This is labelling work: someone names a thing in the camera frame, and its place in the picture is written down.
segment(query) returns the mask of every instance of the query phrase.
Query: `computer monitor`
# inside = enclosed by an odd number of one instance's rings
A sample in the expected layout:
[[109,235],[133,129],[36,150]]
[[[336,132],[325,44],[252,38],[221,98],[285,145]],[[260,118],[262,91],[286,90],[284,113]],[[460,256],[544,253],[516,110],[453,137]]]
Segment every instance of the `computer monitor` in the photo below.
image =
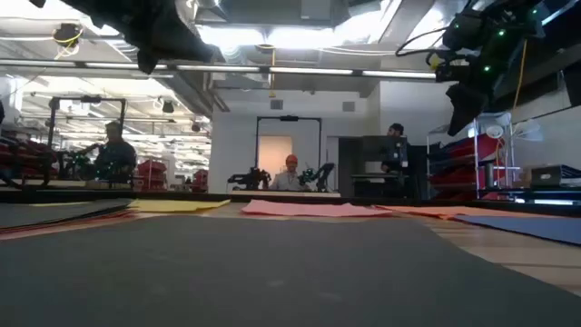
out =
[[408,138],[398,136],[363,136],[363,161],[388,162],[408,167]]

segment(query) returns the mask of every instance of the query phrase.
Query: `gray mat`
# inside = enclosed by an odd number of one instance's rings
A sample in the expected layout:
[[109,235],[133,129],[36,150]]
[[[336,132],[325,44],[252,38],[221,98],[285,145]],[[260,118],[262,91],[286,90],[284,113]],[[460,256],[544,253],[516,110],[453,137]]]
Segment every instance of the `gray mat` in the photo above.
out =
[[24,227],[39,223],[57,223],[122,210],[131,200],[99,200],[90,203],[35,207],[26,204],[0,203],[0,229]]
[[581,326],[417,223],[163,217],[0,243],[1,326]]

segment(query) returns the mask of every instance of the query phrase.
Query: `man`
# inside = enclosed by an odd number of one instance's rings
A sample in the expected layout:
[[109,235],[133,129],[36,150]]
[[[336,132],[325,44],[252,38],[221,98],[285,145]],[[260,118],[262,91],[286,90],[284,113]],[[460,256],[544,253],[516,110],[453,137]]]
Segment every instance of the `man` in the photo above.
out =
[[82,153],[88,153],[97,147],[102,147],[94,161],[99,177],[126,182],[129,174],[135,169],[135,149],[121,137],[121,124],[110,122],[105,128],[107,143],[105,145],[93,144],[82,150]]
[[277,174],[269,189],[275,191],[308,191],[309,186],[306,184],[300,185],[297,165],[299,165],[297,156],[289,154],[286,159],[287,171]]
[[[394,123],[389,127],[388,136],[401,137],[402,135],[403,135],[403,125],[402,124]],[[388,173],[389,171],[392,171],[392,170],[393,170],[393,168],[391,168],[389,166],[389,162],[381,163],[381,171],[383,171],[383,173]]]

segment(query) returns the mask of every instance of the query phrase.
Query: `person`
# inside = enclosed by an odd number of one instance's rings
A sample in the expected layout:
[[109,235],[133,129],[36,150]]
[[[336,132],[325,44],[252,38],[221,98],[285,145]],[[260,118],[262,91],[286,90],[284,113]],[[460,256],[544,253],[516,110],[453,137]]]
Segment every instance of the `person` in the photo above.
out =
[[[388,136],[395,136],[395,137],[403,136],[403,125],[400,123],[392,124],[388,129]],[[387,161],[384,161],[381,163],[381,171],[383,173],[389,173],[390,171],[393,171],[394,169],[395,169],[395,167],[391,167],[391,164]]]
[[279,173],[274,177],[269,190],[274,191],[308,191],[307,184],[301,185],[297,175],[299,158],[294,154],[289,154],[286,158],[287,171]]
[[124,180],[137,165],[135,149],[122,138],[122,128],[119,122],[110,122],[105,128],[107,143],[105,145],[93,144],[89,147],[93,147],[93,149],[101,147],[94,161],[95,166],[97,170],[113,167],[114,172],[110,171],[107,174],[117,175],[120,180]]

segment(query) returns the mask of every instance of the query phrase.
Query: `wooden floor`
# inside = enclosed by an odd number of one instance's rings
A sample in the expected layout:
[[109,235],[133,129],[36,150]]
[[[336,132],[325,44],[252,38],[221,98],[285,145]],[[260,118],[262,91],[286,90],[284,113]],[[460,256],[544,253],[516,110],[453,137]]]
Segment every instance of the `wooden floor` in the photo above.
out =
[[[325,218],[286,217],[269,215],[248,215],[241,213],[245,203],[230,203],[195,215],[213,218],[241,218],[262,220],[301,220],[325,223],[360,223],[373,218]],[[101,225],[124,223],[135,219],[159,217],[159,213],[139,213],[134,218],[107,219],[74,226],[59,226],[15,234],[0,234],[2,240],[34,236],[44,233],[59,233]],[[581,248],[540,240],[516,233],[502,232],[466,223],[444,221],[416,215],[398,213],[395,218],[411,219],[424,224],[442,238],[459,248],[492,263],[532,276],[538,280],[554,284],[581,296]]]

